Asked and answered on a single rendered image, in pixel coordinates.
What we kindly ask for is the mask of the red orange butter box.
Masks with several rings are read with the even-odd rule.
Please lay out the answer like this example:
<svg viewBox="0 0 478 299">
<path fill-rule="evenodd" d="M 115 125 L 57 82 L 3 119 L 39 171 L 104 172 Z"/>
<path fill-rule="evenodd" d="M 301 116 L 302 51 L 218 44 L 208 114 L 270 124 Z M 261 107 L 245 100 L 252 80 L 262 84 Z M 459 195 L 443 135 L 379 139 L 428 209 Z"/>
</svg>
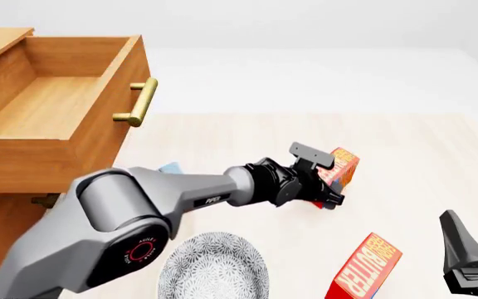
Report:
<svg viewBox="0 0 478 299">
<path fill-rule="evenodd" d="M 324 299 L 373 299 L 401 256 L 391 243 L 370 233 L 340 268 Z"/>
<path fill-rule="evenodd" d="M 334 167 L 327 170 L 317 166 L 316 169 L 319 177 L 335 193 L 341 195 L 344 187 L 352 180 L 360 159 L 355 154 L 341 147 L 334 149 L 331 154 L 334 156 Z"/>
</svg>

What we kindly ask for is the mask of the open wooden drawer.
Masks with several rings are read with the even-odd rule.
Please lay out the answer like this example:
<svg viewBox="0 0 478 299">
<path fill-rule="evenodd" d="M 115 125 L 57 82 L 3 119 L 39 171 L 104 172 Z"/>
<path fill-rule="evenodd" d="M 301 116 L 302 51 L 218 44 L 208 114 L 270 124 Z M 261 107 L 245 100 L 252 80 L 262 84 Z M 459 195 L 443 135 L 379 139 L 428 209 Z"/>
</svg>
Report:
<svg viewBox="0 0 478 299">
<path fill-rule="evenodd" d="M 54 194 L 107 169 L 149 79 L 142 37 L 24 37 L 0 54 L 0 194 Z"/>
</svg>

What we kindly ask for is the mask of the pale blue box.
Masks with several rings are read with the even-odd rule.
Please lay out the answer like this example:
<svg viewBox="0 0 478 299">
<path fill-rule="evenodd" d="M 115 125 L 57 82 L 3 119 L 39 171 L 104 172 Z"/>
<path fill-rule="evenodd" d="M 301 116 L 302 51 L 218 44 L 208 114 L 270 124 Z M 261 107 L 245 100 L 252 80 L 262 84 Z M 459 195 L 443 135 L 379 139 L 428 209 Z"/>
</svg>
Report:
<svg viewBox="0 0 478 299">
<path fill-rule="evenodd" d="M 181 170 L 177 162 L 172 162 L 164 166 L 161 166 L 158 169 L 158 171 L 164 174 L 182 174 L 183 173 L 183 171 Z"/>
</svg>

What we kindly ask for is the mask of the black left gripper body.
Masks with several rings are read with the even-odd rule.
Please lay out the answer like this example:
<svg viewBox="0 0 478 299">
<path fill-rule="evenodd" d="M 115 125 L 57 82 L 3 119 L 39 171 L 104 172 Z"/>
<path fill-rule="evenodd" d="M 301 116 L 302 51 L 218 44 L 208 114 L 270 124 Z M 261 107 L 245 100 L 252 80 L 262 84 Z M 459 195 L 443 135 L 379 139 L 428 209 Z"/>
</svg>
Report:
<svg viewBox="0 0 478 299">
<path fill-rule="evenodd" d="M 296 169 L 295 172 L 300 183 L 300 191 L 295 199 L 319 203 L 330 201 L 330 191 L 325 188 L 327 185 L 318 175 L 318 169 Z"/>
</svg>

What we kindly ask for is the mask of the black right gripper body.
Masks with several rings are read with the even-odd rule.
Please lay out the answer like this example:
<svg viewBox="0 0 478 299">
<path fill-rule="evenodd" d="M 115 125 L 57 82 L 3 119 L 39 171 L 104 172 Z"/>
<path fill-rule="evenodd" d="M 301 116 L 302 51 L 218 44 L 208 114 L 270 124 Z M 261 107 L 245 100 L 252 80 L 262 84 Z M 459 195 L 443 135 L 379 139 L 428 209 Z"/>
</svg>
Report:
<svg viewBox="0 0 478 299">
<path fill-rule="evenodd" d="M 478 295 L 478 268 L 443 266 L 444 280 L 453 294 Z"/>
</svg>

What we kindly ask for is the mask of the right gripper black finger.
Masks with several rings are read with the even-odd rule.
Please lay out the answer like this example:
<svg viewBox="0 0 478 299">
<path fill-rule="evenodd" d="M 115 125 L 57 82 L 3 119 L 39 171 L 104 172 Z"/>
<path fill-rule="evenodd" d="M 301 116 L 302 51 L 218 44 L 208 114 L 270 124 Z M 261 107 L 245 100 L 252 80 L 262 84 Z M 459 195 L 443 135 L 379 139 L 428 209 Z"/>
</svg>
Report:
<svg viewBox="0 0 478 299">
<path fill-rule="evenodd" d="M 443 271 L 478 268 L 478 242 L 467 231 L 459 216 L 455 211 L 447 210 L 439 219 L 445 249 Z"/>
</svg>

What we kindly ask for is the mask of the grey patterned bowl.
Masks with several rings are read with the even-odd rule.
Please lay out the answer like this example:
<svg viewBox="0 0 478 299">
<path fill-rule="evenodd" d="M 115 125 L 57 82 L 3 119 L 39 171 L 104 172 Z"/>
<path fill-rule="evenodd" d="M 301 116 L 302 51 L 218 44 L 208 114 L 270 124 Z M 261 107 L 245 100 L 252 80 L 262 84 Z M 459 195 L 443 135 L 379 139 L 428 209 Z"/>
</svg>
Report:
<svg viewBox="0 0 478 299">
<path fill-rule="evenodd" d="M 270 278 L 262 255 L 245 238 L 200 233 L 165 261 L 157 299 L 269 299 Z"/>
</svg>

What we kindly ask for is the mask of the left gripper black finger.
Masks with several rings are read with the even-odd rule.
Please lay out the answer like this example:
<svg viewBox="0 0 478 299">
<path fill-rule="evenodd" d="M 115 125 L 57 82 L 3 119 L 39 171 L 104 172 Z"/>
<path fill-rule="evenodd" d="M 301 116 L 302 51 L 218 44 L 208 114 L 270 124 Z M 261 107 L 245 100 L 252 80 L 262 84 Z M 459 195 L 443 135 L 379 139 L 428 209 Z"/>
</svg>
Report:
<svg viewBox="0 0 478 299">
<path fill-rule="evenodd" d="M 342 195 L 342 189 L 338 186 L 328 186 L 322 191 L 321 202 L 323 207 L 341 206 L 345 196 Z"/>
</svg>

